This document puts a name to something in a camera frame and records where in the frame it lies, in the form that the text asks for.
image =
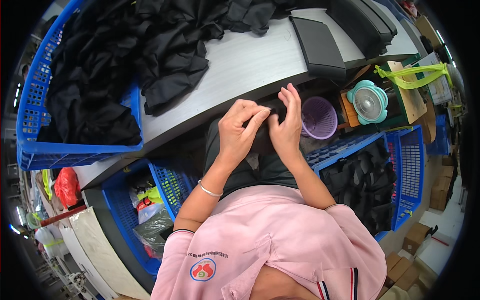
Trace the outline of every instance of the blue plastic crate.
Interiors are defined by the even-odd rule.
[[[424,152],[420,125],[413,130],[387,132],[388,151],[397,180],[392,199],[395,214],[392,229],[397,229],[410,217],[421,203],[423,192]]]
[[[138,215],[130,200],[130,187],[126,183],[127,176],[146,167],[150,168],[158,191],[173,221],[175,221],[182,203],[192,192],[194,186],[191,185],[191,182],[196,183],[195,180],[198,179],[185,173],[185,167],[180,162],[149,161],[144,158],[118,171],[102,184],[105,201],[120,233],[138,262],[149,274],[156,276],[160,261],[148,256],[143,244],[133,233],[133,228],[138,225]]]
[[[448,133],[446,128],[446,115],[440,115],[435,117],[435,125],[437,127],[437,133],[435,140],[426,144],[427,154],[429,155],[449,155],[450,154],[450,140],[448,139]]]
[[[40,170],[90,165],[117,153],[139,151],[142,141],[135,146],[84,145],[37,142],[40,127],[48,125],[51,115],[45,107],[45,95],[52,79],[50,72],[51,53],[60,44],[65,22],[80,10],[82,0],[72,0],[53,23],[33,59],[20,98],[17,116],[17,162],[22,170]],[[142,118],[139,89],[132,84],[122,97],[122,105],[132,109],[140,130]]]
[[[308,165],[317,174],[317,176],[320,177],[321,169],[336,163],[341,158],[345,158],[359,151],[365,146],[375,142],[379,138],[383,138],[385,141],[385,149],[388,149],[385,132],[379,132],[338,140],[331,145],[313,150],[312,152],[308,153],[305,158],[307,159]]]

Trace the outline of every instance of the silver bangle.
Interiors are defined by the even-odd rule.
[[[215,194],[215,193],[212,193],[211,191],[207,190],[206,188],[204,188],[204,186],[202,185],[202,180],[199,180],[198,181],[198,185],[200,185],[200,188],[207,194],[209,194],[210,196],[214,196],[214,197],[221,197],[223,195],[223,193],[221,194]]]

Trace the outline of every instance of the gray work table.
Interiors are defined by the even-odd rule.
[[[398,34],[387,52],[375,59],[365,56],[325,9],[292,11],[292,15],[323,22],[328,26],[347,69],[387,60],[403,60],[418,53],[403,26],[383,5],[377,4],[395,24]],[[89,166],[75,167],[81,188],[100,184],[116,171],[178,135],[224,112],[235,99],[257,100],[287,83],[310,80],[300,45],[288,18],[271,20],[264,36],[226,31],[223,39],[206,43],[209,70],[195,89],[167,104],[158,116],[144,114],[142,97],[142,151],[110,157]]]

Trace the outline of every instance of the neon yellow tape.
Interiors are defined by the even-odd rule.
[[[414,82],[408,82],[399,77],[404,75],[416,74],[421,72],[432,72],[432,71],[434,71],[432,74]],[[382,78],[387,77],[393,83],[395,83],[399,87],[406,90],[411,90],[411,89],[415,89],[415,88],[419,88],[421,86],[427,85],[442,75],[445,75],[447,77],[448,84],[451,87],[453,86],[452,80],[450,78],[450,74],[448,74],[448,71],[447,71],[446,63],[440,63],[436,65],[431,65],[431,66],[407,68],[407,69],[403,69],[395,72],[384,71],[380,69],[379,66],[375,65],[375,70],[373,70],[373,72],[378,73],[378,75],[380,75],[380,77]]]
[[[42,179],[43,179],[43,188],[47,193],[48,199],[52,200],[52,192],[50,192],[50,187],[48,187],[48,173],[47,170],[42,170]]]
[[[158,187],[154,187],[152,189],[149,189],[148,191],[145,192],[145,194],[138,194],[137,195],[138,200],[142,200],[145,197],[148,197],[148,199],[151,202],[154,203],[162,203],[162,196],[160,196],[160,192],[158,191]]]
[[[52,243],[52,244],[47,244],[47,245],[43,244],[43,246],[44,247],[50,247],[50,246],[58,245],[58,244],[61,244],[61,243],[63,243],[63,240],[59,240],[58,242],[55,242],[55,243]]]

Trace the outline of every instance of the small fan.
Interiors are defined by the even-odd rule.
[[[360,124],[380,123],[387,117],[387,94],[370,80],[362,80],[347,92],[347,99],[353,104]]]

